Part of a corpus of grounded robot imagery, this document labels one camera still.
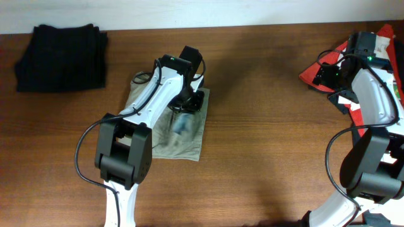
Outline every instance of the wooden table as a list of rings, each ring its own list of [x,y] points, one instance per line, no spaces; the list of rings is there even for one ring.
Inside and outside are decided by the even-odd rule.
[[[402,21],[391,22],[399,38]],[[211,90],[199,162],[153,160],[136,200],[139,226],[242,226],[296,221],[334,188],[325,147],[350,125],[298,74],[354,31],[382,22],[108,32],[107,87],[72,93],[17,93],[14,63],[29,35],[0,36],[0,226],[103,226],[105,190],[82,181],[73,155],[81,133],[126,102],[134,73],[185,45],[206,59]],[[97,130],[80,166],[94,167]],[[338,179],[350,135],[334,145]]]

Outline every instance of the white cloth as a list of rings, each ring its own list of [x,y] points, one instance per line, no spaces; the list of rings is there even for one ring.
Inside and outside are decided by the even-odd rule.
[[[131,82],[131,92],[125,108],[135,101],[146,85],[147,83]],[[206,88],[199,90],[205,93],[199,112],[173,113],[168,107],[164,109],[152,131],[153,158],[199,161],[210,92]],[[126,139],[121,142],[130,144]]]

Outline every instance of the white background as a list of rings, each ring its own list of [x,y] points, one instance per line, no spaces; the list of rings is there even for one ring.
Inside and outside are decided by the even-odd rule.
[[[0,0],[0,33],[94,23],[102,30],[404,19],[404,0]]]

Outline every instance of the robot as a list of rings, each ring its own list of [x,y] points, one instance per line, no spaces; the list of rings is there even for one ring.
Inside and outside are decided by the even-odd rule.
[[[348,226],[365,211],[381,213],[393,224],[404,225],[400,215],[404,206],[404,109],[394,93],[386,47],[383,37],[360,32],[349,38],[336,64],[318,60],[322,73],[313,83],[332,86],[338,101],[359,104],[365,125],[345,129],[330,141],[326,169],[336,192],[321,207],[307,212],[299,221],[301,227]],[[153,126],[166,106],[187,113],[201,108],[204,94],[198,88],[204,77],[196,74],[201,62],[199,51],[188,46],[179,57],[156,59],[142,94],[119,115],[108,113],[82,135],[75,154],[76,171],[83,180],[107,189],[105,227],[136,226],[136,192],[152,163]],[[100,130],[95,166],[104,184],[84,177],[77,164],[81,142],[96,125]],[[341,189],[328,166],[330,147],[340,134],[357,129],[366,132],[342,163]],[[124,136],[131,137],[130,146],[119,142]]]

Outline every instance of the folded cloth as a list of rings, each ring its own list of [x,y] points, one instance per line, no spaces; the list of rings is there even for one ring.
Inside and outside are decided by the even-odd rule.
[[[390,38],[390,44],[387,47],[386,51],[390,58],[390,63],[393,68],[393,73],[394,73],[394,77],[397,82],[397,87],[401,88],[401,80],[398,75],[396,53],[395,53],[395,46],[394,46],[394,40],[393,40],[393,36],[394,36],[393,28],[391,27],[391,25],[386,24],[377,32],[377,35]],[[345,42],[345,43],[341,44],[339,47],[337,47],[336,50],[343,50],[347,47],[347,45],[348,45],[348,42]],[[337,62],[339,55],[340,55],[339,53],[330,52],[329,54],[322,57],[320,59],[320,62],[321,63],[327,62],[328,64],[334,64]],[[328,88],[323,85],[315,85],[312,83],[313,79],[316,77],[316,74],[317,74],[319,68],[320,68],[320,66],[317,63],[314,63],[313,65],[308,67],[303,73],[301,73],[299,75],[299,78],[301,80],[303,80],[303,82],[307,83],[308,85],[312,86],[313,88],[315,88],[319,91],[327,92],[327,93],[334,92],[334,90],[332,90],[331,88]],[[398,89],[398,92],[401,97],[404,97],[402,89]],[[404,104],[404,98],[401,99],[401,104]],[[351,110],[350,105],[345,105],[345,106],[349,109],[349,114],[351,116],[353,123],[355,125],[363,125],[364,121],[362,119],[362,112],[360,111],[360,109]],[[365,133],[365,131],[363,129],[359,129],[358,132],[361,136]]]
[[[79,28],[40,25],[33,29],[15,65],[17,91],[78,91],[105,87],[107,34],[92,24]]]
[[[131,92],[125,108],[140,95],[146,84],[131,82]],[[199,88],[205,93],[201,110],[195,113],[174,113],[166,107],[152,131],[153,158],[184,159],[199,161],[202,137],[208,111],[209,89]],[[130,145],[128,139],[120,140]]]

